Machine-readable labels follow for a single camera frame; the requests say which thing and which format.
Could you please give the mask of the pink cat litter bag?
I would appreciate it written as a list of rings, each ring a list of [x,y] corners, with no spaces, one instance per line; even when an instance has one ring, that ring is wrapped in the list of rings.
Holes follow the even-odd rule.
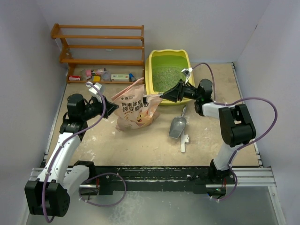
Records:
[[[157,108],[162,102],[159,94],[146,95],[145,85],[140,84],[140,78],[113,97],[113,103],[119,106],[114,114],[117,118],[116,129],[129,131],[150,125],[158,116]]]

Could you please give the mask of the grey metal litter scoop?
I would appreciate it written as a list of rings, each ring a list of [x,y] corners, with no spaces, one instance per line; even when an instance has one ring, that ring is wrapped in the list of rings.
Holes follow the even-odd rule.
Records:
[[[184,117],[186,109],[187,109],[187,106],[185,105],[183,107],[181,116],[177,116],[172,120],[170,129],[169,129],[169,134],[168,134],[169,137],[175,138],[175,139],[180,137],[180,135],[183,132],[183,130],[186,126],[186,123],[187,123],[187,120]]]

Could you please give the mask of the white bag sealing clip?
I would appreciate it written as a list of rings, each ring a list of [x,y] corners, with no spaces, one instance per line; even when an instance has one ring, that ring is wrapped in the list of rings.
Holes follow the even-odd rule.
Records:
[[[189,135],[184,134],[184,132],[180,135],[180,146],[181,146],[181,153],[186,152],[185,145],[186,143],[189,143]]]

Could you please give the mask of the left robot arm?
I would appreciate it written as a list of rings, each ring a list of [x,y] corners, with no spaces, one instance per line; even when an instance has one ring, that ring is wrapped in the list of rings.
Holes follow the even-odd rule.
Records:
[[[96,180],[93,162],[79,163],[71,172],[67,171],[68,166],[90,129],[88,120],[96,116],[107,119],[117,109],[118,105],[103,95],[86,100],[76,93],[67,98],[67,112],[63,116],[55,149],[41,173],[34,180],[27,181],[24,188],[30,214],[44,216],[48,223],[55,217],[65,216],[76,186]]]

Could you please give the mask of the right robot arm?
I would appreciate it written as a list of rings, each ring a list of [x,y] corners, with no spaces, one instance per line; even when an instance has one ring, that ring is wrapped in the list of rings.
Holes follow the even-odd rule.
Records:
[[[164,92],[161,98],[175,103],[183,98],[192,99],[198,115],[219,120],[223,144],[210,163],[208,177],[211,182],[220,183],[230,175],[237,151],[255,138],[256,129],[245,104],[218,105],[211,98],[212,88],[213,82],[208,79],[202,79],[197,88],[180,80],[173,88]]]

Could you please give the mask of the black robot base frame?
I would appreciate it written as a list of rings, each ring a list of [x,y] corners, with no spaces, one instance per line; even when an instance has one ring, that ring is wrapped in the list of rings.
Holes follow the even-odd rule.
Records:
[[[235,185],[236,175],[212,181],[209,166],[98,166],[90,161],[77,161],[75,165],[88,167],[90,181],[87,188],[99,195],[112,195],[115,191],[192,192],[224,196],[226,185]]]

